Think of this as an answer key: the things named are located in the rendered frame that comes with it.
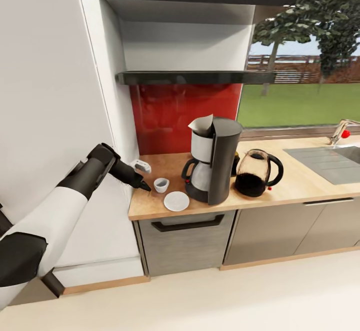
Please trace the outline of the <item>saucer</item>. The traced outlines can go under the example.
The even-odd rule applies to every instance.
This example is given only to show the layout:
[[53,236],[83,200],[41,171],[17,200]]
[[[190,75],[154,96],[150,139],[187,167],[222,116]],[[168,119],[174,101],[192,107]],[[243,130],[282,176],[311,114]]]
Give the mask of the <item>saucer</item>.
[[170,211],[183,211],[190,204],[189,195],[181,191],[169,193],[164,199],[164,205]]

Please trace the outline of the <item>paper coffee filter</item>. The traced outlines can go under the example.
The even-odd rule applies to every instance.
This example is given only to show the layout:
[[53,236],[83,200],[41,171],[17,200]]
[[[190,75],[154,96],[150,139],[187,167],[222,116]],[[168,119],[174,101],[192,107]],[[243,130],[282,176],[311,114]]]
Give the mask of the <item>paper coffee filter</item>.
[[207,138],[212,125],[213,115],[196,118],[189,125],[197,134],[203,138]]

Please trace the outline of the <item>bottle of coffee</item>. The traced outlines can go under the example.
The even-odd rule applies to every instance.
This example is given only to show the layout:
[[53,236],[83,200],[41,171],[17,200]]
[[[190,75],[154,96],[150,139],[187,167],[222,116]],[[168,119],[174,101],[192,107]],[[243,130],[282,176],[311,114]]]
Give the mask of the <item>bottle of coffee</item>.
[[231,177],[232,176],[236,176],[237,175],[237,165],[240,161],[240,157],[239,157],[239,154],[237,154],[235,152],[235,157],[234,157],[234,161],[233,161],[233,167],[232,167],[232,171],[231,171]]

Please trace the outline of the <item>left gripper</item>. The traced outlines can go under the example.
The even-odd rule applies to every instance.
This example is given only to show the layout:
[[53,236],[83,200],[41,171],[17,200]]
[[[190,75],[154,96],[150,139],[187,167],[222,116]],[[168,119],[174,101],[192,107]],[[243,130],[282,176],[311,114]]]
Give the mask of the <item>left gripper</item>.
[[126,163],[125,163],[124,171],[120,175],[115,176],[115,178],[124,182],[125,184],[132,186],[135,189],[141,188],[148,192],[150,192],[152,190],[145,181],[142,181],[143,176],[140,175],[139,173],[135,172]]

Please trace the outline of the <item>electric kettle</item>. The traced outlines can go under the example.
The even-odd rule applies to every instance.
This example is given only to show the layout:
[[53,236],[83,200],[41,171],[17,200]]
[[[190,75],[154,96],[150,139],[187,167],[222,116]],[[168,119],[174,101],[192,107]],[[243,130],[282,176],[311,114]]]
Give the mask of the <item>electric kettle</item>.
[[[251,149],[245,151],[244,154],[234,186],[244,196],[260,197],[266,189],[270,189],[281,181],[284,174],[283,165],[278,158],[261,149]],[[269,182],[270,161],[278,166],[278,174],[274,180]]]

